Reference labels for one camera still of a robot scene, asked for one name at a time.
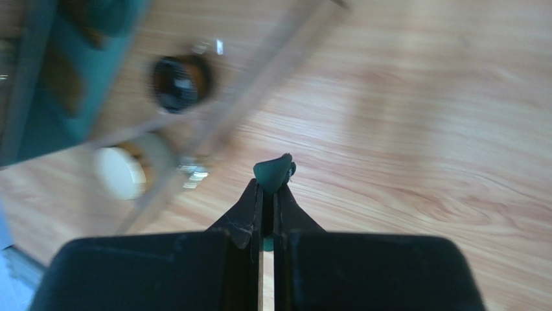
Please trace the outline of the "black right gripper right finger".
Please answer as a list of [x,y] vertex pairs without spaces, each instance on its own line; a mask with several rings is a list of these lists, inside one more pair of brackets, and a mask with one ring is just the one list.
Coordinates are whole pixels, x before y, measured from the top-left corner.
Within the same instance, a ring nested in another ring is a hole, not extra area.
[[288,236],[295,231],[323,232],[324,229],[298,205],[287,185],[283,185],[274,195],[273,211],[275,309],[292,310]]

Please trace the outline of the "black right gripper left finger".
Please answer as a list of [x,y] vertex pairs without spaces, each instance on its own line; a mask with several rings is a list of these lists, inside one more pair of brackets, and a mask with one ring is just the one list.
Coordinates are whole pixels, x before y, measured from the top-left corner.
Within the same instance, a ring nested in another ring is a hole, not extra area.
[[227,233],[222,310],[263,309],[263,191],[251,179],[239,200],[208,230]]

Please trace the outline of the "dark green powder puff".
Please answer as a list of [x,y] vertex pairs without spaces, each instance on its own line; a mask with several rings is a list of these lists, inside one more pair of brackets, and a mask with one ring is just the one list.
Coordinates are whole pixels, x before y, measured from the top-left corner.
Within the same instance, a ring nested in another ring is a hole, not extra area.
[[253,173],[262,190],[268,194],[275,194],[283,185],[287,184],[295,174],[297,165],[291,154],[257,163]]

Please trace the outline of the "gold lid glass jar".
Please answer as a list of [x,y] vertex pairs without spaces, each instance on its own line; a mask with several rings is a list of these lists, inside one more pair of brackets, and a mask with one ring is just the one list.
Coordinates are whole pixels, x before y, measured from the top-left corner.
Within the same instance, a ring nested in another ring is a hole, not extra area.
[[176,166],[176,153],[157,133],[143,133],[93,154],[100,183],[119,200],[134,200],[153,188],[162,173]]

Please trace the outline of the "dark brown round jar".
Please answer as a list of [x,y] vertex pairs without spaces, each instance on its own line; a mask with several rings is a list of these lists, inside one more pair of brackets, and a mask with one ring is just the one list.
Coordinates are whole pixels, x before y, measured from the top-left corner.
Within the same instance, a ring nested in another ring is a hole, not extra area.
[[198,54],[164,56],[153,64],[150,85],[162,111],[180,114],[200,105],[211,95],[213,68]]

